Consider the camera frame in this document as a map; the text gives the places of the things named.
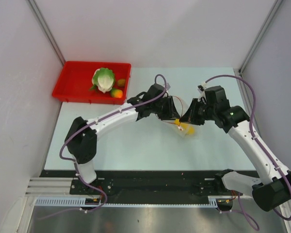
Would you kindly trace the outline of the red plastic tray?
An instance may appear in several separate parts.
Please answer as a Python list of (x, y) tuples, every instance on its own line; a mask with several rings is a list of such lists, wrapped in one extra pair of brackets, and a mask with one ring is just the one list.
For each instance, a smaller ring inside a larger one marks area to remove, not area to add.
[[(92, 90), (92, 77), (99, 68), (108, 68), (115, 74), (115, 80), (125, 80), (125, 84), (114, 88), (123, 92), (121, 98), (114, 98), (109, 92)], [(121, 105), (127, 96), (131, 72), (129, 63), (67, 61), (53, 89), (52, 96), (62, 102), (99, 103)]]

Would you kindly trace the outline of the brown fake kiwi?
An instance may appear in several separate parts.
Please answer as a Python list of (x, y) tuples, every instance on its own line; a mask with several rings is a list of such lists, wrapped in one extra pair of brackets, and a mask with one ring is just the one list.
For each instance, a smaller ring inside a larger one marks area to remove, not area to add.
[(125, 85), (126, 85), (126, 79), (117, 80), (117, 86), (118, 87), (125, 87)]

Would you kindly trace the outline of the yellow fake lemon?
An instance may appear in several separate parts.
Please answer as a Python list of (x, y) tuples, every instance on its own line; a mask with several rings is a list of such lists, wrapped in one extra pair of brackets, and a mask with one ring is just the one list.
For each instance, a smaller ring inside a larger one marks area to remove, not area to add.
[(176, 119), (174, 123), (176, 126), (176, 132), (180, 136), (185, 137), (195, 135), (195, 128), (192, 125), (180, 122), (179, 119)]

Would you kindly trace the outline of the orange green fake mango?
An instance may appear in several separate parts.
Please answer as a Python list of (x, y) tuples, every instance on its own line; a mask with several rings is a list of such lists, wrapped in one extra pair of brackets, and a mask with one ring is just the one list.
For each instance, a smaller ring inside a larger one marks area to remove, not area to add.
[(112, 98), (120, 99), (123, 97), (123, 91), (121, 89), (112, 88), (110, 91), (110, 95)]

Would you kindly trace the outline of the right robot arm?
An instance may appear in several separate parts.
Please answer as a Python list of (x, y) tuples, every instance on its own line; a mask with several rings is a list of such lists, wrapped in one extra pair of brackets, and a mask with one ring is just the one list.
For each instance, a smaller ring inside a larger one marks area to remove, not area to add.
[(181, 122), (204, 125), (211, 120), (242, 148), (255, 167), (258, 178), (231, 169), (217, 175), (214, 190), (225, 195), (230, 190), (251, 196), (260, 209), (268, 212), (291, 200), (291, 171), (269, 150), (250, 118), (240, 106), (231, 107), (221, 86), (209, 87), (194, 98)]

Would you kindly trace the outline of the aluminium frame rail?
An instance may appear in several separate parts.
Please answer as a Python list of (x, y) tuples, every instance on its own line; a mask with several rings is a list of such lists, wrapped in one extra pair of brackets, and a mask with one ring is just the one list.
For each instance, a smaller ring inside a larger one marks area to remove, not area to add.
[(28, 197), (64, 197), (70, 195), (72, 178), (31, 178), (25, 193)]

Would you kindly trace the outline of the green fake lettuce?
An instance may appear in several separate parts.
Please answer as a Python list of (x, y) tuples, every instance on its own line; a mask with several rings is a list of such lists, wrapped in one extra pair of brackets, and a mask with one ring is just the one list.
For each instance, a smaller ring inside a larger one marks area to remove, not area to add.
[(115, 84), (115, 74), (111, 69), (101, 67), (97, 69), (92, 77), (90, 90), (98, 89), (102, 93), (110, 92)]

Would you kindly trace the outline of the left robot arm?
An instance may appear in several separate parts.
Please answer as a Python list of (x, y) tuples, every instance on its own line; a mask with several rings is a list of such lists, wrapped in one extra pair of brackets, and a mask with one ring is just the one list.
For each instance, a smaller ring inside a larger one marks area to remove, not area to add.
[(180, 118), (173, 97), (163, 86), (156, 83), (148, 91), (128, 99), (113, 112), (95, 119), (74, 119), (63, 147), (67, 147), (72, 155), (67, 160), (73, 162), (76, 174), (82, 180), (80, 187), (85, 193), (92, 194), (97, 190), (93, 158), (97, 152), (98, 140), (123, 124), (136, 122), (151, 114), (155, 114), (162, 121)]

